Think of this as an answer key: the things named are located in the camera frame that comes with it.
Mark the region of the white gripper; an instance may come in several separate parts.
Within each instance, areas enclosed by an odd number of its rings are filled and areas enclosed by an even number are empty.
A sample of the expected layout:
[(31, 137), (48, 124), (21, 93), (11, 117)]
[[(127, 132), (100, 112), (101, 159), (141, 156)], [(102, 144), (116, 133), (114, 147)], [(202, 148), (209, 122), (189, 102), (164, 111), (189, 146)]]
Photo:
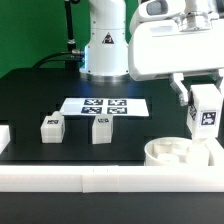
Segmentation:
[(213, 20), (212, 29), (180, 32), (173, 20), (145, 22), (129, 42), (129, 74), (136, 81), (165, 78), (181, 106), (189, 102), (184, 75), (217, 71), (216, 87), (224, 92), (224, 19)]

